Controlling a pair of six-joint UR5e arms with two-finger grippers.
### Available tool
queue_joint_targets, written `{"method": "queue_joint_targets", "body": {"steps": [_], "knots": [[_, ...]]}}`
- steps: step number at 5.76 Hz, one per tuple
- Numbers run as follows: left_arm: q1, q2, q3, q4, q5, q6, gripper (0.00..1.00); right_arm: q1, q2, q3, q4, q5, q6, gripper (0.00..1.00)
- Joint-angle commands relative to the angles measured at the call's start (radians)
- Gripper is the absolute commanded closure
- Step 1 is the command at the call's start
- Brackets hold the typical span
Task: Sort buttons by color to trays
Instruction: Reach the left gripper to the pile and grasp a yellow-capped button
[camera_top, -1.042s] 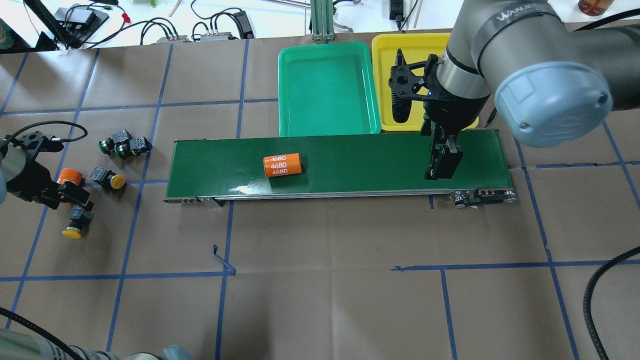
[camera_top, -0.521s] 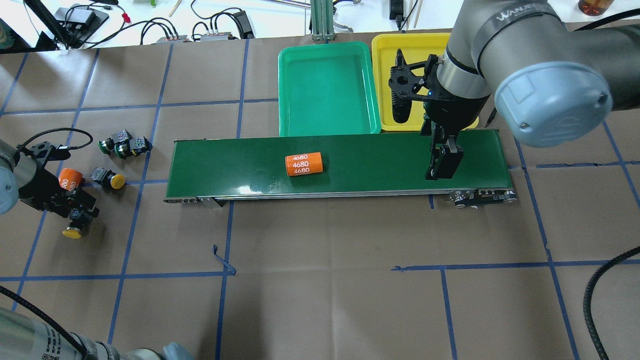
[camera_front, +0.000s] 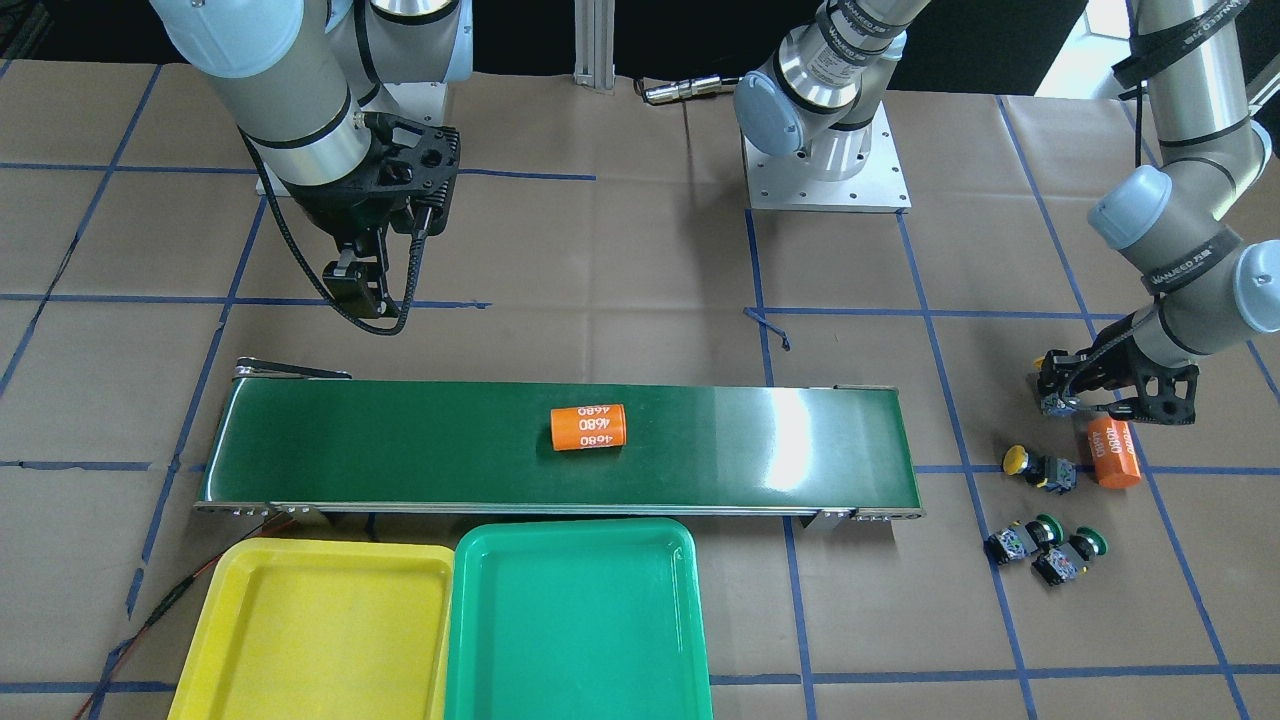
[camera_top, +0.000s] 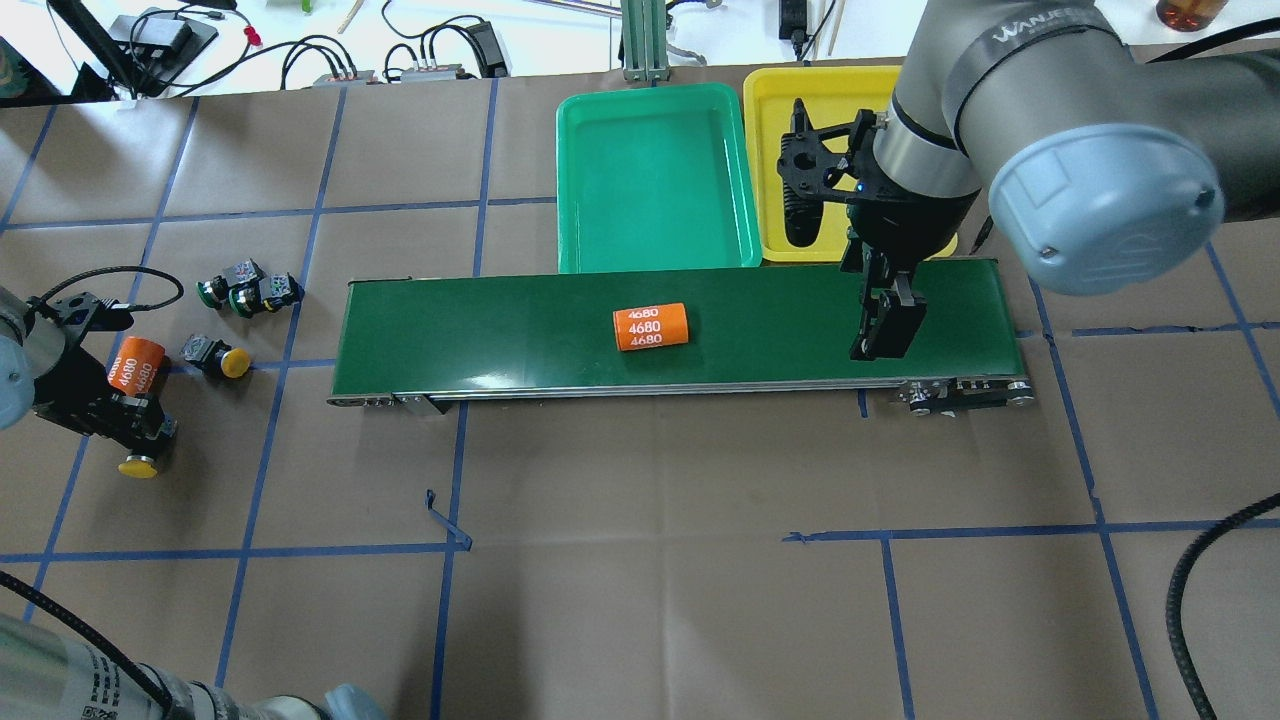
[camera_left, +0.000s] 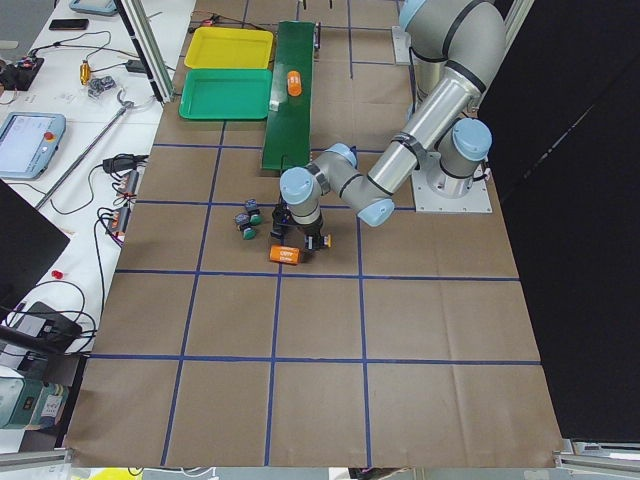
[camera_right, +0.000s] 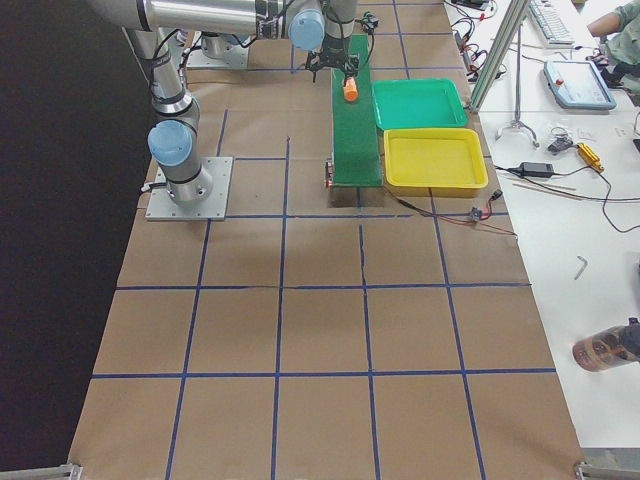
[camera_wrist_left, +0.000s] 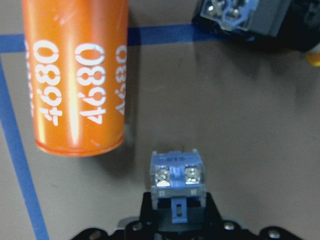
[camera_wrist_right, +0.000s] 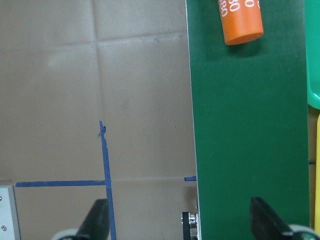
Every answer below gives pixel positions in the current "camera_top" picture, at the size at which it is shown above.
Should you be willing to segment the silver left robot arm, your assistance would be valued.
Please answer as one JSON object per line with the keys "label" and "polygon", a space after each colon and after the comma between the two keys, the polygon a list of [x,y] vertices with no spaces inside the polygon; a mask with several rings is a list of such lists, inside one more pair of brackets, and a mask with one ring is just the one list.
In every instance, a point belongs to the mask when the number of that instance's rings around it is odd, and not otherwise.
{"label": "silver left robot arm", "polygon": [[[156,395],[129,395],[82,347],[86,333],[120,329],[129,306],[91,293],[50,302],[3,292],[3,425],[33,413],[83,436],[122,445],[155,461],[170,447],[174,421]],[[72,637],[3,616],[1,706],[5,719],[381,719],[364,689],[340,684],[314,703],[293,694],[256,702],[136,662],[44,592],[3,574],[3,587],[72,630]]]}

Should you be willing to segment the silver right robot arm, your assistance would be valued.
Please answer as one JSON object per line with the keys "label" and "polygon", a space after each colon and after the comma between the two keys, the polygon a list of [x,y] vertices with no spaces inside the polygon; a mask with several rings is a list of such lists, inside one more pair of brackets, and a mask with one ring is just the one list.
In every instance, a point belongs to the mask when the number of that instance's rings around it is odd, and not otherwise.
{"label": "silver right robot arm", "polygon": [[1112,293],[1277,215],[1277,51],[1139,63],[1092,1],[931,1],[882,120],[850,138],[856,360],[900,357],[916,266],[980,193],[1028,275]]}

